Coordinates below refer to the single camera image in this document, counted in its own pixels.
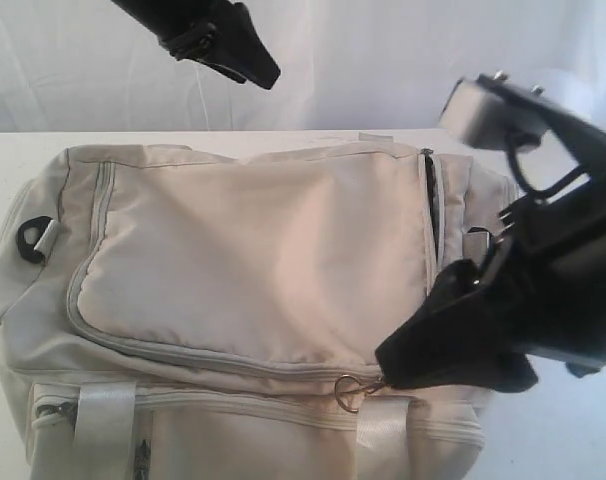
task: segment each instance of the white duffel bag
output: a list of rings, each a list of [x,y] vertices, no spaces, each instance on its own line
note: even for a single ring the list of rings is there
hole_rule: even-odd
[[[373,394],[408,399],[401,454],[334,392],[377,380],[375,348],[516,195],[428,153],[61,153],[0,235],[0,380],[32,479],[461,479],[486,391]]]

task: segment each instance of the black plastic loop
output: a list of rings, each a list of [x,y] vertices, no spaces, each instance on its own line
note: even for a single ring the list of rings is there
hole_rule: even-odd
[[[45,261],[45,255],[42,252],[34,250],[34,247],[36,247],[36,244],[43,236],[43,233],[45,233],[45,230],[51,221],[52,218],[41,216],[32,218],[19,227],[18,232],[16,232],[16,246],[18,247],[19,254],[23,260],[34,264],[43,263]],[[33,228],[36,229],[37,236],[34,243],[28,243],[25,234],[28,230]]]

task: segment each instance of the white curtain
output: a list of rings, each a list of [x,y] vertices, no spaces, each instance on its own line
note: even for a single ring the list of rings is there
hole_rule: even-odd
[[[0,0],[0,131],[433,127],[499,68],[606,128],[606,0],[246,3],[272,91],[176,62],[109,0]]]

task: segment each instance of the white table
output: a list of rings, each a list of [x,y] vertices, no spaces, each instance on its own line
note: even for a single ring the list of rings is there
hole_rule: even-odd
[[[473,152],[440,130],[370,132],[436,152],[473,154],[507,173],[500,154]],[[62,149],[87,143],[182,144],[227,156],[335,145],[358,132],[183,132],[0,134],[0,225],[13,194]],[[525,160],[536,185],[558,179],[571,165],[562,147],[546,139]],[[483,418],[487,445],[469,480],[606,480],[606,371],[583,380],[561,364],[535,360],[541,383],[520,395],[497,395]],[[23,448],[0,389],[0,478],[28,478]]]

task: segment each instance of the d-ring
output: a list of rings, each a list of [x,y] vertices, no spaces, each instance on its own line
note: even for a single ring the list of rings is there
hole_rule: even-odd
[[[358,387],[341,392],[339,387],[341,383],[344,383],[346,380],[356,383]],[[372,395],[373,393],[376,393],[381,390],[383,387],[385,387],[385,382],[382,378],[379,378],[378,380],[372,383],[363,384],[361,380],[359,380],[353,375],[341,375],[339,378],[336,379],[336,382],[334,382],[334,398],[336,398],[336,402],[339,404],[339,407],[341,407],[346,412],[359,413],[359,409],[350,407],[347,403],[345,403],[345,401],[343,401],[343,397],[345,395],[358,395],[360,393],[363,393],[365,395]]]

